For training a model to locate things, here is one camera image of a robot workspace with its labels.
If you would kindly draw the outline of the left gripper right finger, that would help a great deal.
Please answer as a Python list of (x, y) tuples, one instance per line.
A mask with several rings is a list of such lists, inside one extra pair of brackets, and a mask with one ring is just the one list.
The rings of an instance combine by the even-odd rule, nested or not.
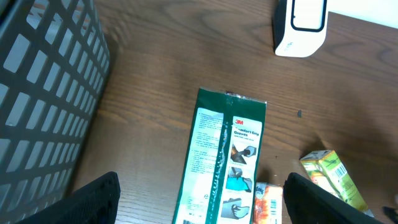
[(296, 172), (285, 181), (283, 198), (292, 223), (378, 223)]

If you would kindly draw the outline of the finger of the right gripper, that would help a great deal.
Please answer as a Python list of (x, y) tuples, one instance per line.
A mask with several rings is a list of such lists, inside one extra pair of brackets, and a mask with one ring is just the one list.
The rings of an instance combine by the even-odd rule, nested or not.
[(383, 207), (382, 211), (393, 223), (398, 223), (398, 212), (396, 208)]

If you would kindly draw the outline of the orange juice carton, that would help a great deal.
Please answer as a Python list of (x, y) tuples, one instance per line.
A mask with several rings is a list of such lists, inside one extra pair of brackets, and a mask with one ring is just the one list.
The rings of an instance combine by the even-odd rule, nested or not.
[(258, 182), (254, 192), (254, 223), (282, 223), (283, 188), (277, 185)]

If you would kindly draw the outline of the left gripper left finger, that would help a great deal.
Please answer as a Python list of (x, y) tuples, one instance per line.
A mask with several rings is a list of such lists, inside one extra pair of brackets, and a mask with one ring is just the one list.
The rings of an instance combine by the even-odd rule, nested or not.
[(116, 172), (108, 172), (20, 222), (23, 224), (114, 224), (121, 196)]

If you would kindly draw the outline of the green white snack bag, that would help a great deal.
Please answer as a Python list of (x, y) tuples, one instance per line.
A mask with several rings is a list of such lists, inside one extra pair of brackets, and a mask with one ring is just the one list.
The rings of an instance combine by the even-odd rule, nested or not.
[(251, 223), (267, 103), (199, 89), (173, 223)]

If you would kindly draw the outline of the green juice carton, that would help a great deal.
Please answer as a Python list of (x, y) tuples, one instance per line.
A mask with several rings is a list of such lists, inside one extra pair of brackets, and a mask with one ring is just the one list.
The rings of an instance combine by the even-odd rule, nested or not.
[(334, 150), (312, 151), (300, 162), (314, 184), (355, 209), (368, 213), (367, 203)]

